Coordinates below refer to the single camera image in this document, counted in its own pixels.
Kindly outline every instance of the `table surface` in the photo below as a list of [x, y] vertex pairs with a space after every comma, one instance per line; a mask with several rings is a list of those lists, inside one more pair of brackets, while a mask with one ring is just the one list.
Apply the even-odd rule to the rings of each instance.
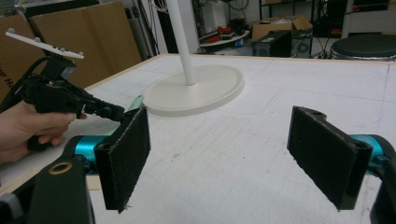
[[[149, 114], [151, 152], [120, 215], [91, 190], [97, 223], [370, 223], [380, 180], [366, 176], [354, 210], [337, 211], [287, 150], [291, 109], [326, 114], [345, 133], [375, 133], [396, 145], [396, 64], [194, 55], [193, 65], [239, 69], [245, 88], [215, 110], [183, 118]], [[182, 69], [160, 55], [88, 88], [128, 107], [150, 83]], [[104, 134], [118, 123], [96, 116], [70, 125], [66, 138]], [[2, 184], [60, 156], [49, 148], [0, 166]]]

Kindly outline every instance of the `equipment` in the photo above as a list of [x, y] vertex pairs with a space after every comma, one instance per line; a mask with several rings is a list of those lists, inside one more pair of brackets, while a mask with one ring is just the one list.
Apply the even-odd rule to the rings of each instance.
[[334, 59], [363, 61], [396, 61], [395, 35], [354, 35], [335, 41], [331, 56]]
[[[46, 47], [43, 43], [35, 45]], [[45, 61], [48, 62], [42, 72], [34, 74], [35, 68]], [[124, 113], [121, 106], [94, 98], [67, 81], [75, 68], [72, 61], [60, 54], [36, 61], [10, 90], [0, 112], [23, 100], [35, 105], [37, 112], [72, 112], [78, 117], [81, 113], [96, 114], [119, 121], [120, 126], [109, 136], [70, 139], [58, 160], [13, 193], [0, 197], [0, 223], [94, 223], [85, 182], [85, 175], [90, 173], [99, 174], [106, 209], [120, 213], [127, 206], [149, 156], [147, 109], [140, 107]], [[30, 140], [29, 149], [45, 149], [35, 138]]]
[[243, 35], [245, 33], [246, 21], [244, 18], [236, 18], [230, 20], [231, 28], [237, 35]]
[[312, 46], [312, 29], [296, 30], [292, 37], [291, 57], [310, 58]]
[[288, 150], [339, 210], [354, 208], [366, 173], [379, 177], [372, 223], [396, 223], [396, 152], [386, 139], [347, 135], [321, 112], [294, 106]]
[[291, 31], [271, 31], [252, 43], [252, 56], [289, 58], [291, 52]]

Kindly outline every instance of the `black stool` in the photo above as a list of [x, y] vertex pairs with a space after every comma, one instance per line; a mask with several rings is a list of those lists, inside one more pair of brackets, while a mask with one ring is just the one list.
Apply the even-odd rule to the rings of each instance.
[[334, 59], [396, 61], [396, 35], [354, 35], [332, 44]]

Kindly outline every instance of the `black cable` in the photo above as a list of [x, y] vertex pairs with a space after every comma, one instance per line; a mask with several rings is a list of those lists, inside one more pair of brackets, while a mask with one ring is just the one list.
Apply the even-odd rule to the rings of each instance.
[[155, 26], [154, 11], [152, 10], [152, 6], [149, 6], [149, 11], [150, 11], [151, 24], [152, 24], [151, 28], [154, 29], [155, 39], [158, 40], [157, 27]]
[[327, 38], [326, 44], [324, 44], [324, 49], [326, 50], [327, 44], [329, 43], [330, 37]]
[[245, 11], [244, 11], [245, 8], [241, 9], [241, 11], [242, 11], [242, 14], [244, 14], [244, 17], [245, 17], [245, 23], [247, 23], [248, 22], [248, 18], [247, 18], [247, 15], [245, 14]]
[[205, 24], [204, 24], [204, 18], [203, 18], [203, 14], [202, 14], [202, 6], [201, 6], [199, 0], [192, 1], [192, 9], [193, 9], [193, 13], [194, 13], [198, 36], [202, 37], [205, 33]]
[[28, 78], [30, 75], [33, 74], [35, 69], [42, 64], [44, 61], [48, 61], [51, 57], [46, 56], [43, 58], [38, 59], [35, 61], [30, 67], [27, 69], [27, 71], [23, 74], [23, 76], [15, 83], [15, 85], [9, 90], [8, 94], [4, 98], [3, 102], [0, 104], [0, 113], [8, 110], [12, 106], [16, 105], [21, 101], [21, 97], [17, 94], [18, 91], [21, 89], [23, 81]]
[[230, 2], [227, 2], [227, 4], [228, 4], [228, 6], [230, 6], [233, 10], [242, 11], [242, 10], [244, 10], [244, 9], [246, 9], [246, 8], [248, 7], [248, 0], [247, 0], [247, 3], [245, 4], [245, 6], [243, 6], [243, 0], [242, 0], [242, 6], [241, 6], [240, 8], [233, 7], [233, 6], [230, 4]]
[[[153, 31], [153, 20], [154, 20], [154, 13], [152, 12], [152, 6], [150, 5], [150, 3], [148, 3], [148, 14], [149, 14], [149, 27], [151, 29], [151, 31]], [[154, 29], [154, 37], [155, 39], [158, 39], [157, 36], [157, 31]]]
[[[300, 39], [298, 39], [298, 40], [293, 44], [293, 41], [291, 40], [291, 49], [294, 49], [295, 46], [297, 46], [297, 48], [298, 48], [299, 42], [303, 43], [303, 41], [304, 41], [304, 39], [303, 39], [303, 38], [300, 38]], [[298, 58], [298, 54], [299, 54], [299, 51], [298, 51], [298, 49], [297, 49], [297, 52], [296, 52], [296, 55], [295, 55], [296, 58]]]
[[[153, 11], [154, 11], [154, 7], [151, 10], [152, 18], [154, 17]], [[175, 33], [173, 31], [172, 22], [169, 17], [169, 14], [167, 12], [163, 12], [163, 11], [158, 11], [158, 10], [155, 10], [155, 11], [157, 12], [159, 21], [161, 23], [161, 27], [162, 27], [162, 31], [163, 31], [163, 38], [164, 38], [168, 52], [169, 53], [178, 53]]]
[[140, 12], [142, 14], [142, 20], [143, 20], [143, 22], [145, 24], [145, 29], [148, 30], [148, 39], [149, 39], [149, 42], [150, 42], [150, 45], [151, 45], [151, 49], [152, 49], [153, 52], [156, 52], [156, 54], [159, 54], [160, 50], [158, 48], [158, 43], [157, 43], [157, 40], [154, 38], [154, 35], [152, 33], [151, 27], [149, 26], [149, 19], [148, 19], [148, 16], [146, 14], [146, 10], [143, 7], [143, 3], [142, 3], [141, 0], [138, 0], [137, 4], [138, 4]]
[[324, 4], [323, 4], [322, 2], [323, 2], [323, 1], [320, 0], [320, 4], [322, 5], [322, 7], [321, 7], [320, 9], [321, 9], [321, 11], [322, 11], [322, 13], [323, 13], [323, 16], [324, 16], [324, 15], [327, 15], [327, 8], [326, 8], [326, 12], [324, 11], [324, 5], [327, 4], [327, 1], [326, 1]]
[[228, 22], [230, 22], [231, 21], [231, 6], [230, 6], [230, 4], [227, 4], [228, 5]]
[[316, 37], [316, 39], [319, 42], [320, 47], [321, 47], [321, 51], [318, 53], [318, 58], [321, 59], [323, 57], [323, 55], [327, 54], [327, 52], [326, 52], [326, 49], [323, 47], [320, 39], [318, 37]]

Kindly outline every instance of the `cardboard box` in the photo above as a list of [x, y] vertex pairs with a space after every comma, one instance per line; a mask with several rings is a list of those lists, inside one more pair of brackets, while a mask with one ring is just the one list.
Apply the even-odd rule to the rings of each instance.
[[17, 35], [35, 38], [23, 16], [0, 18], [0, 102], [28, 68], [45, 56], [42, 49], [6, 36], [5, 33], [9, 28], [13, 28]]
[[[289, 21], [289, 22], [275, 23], [281, 20]], [[263, 36], [268, 35], [270, 31], [291, 30], [291, 33], [293, 34], [295, 30], [306, 30], [311, 28], [312, 28], [312, 24], [305, 16], [302, 15], [290, 16], [290, 17], [266, 18], [262, 21], [253, 24], [251, 40], [256, 41], [262, 38]]]
[[121, 1], [34, 16], [43, 42], [73, 52], [77, 70], [70, 82], [85, 88], [141, 62]]
[[396, 10], [396, 0], [389, 0], [388, 10]]

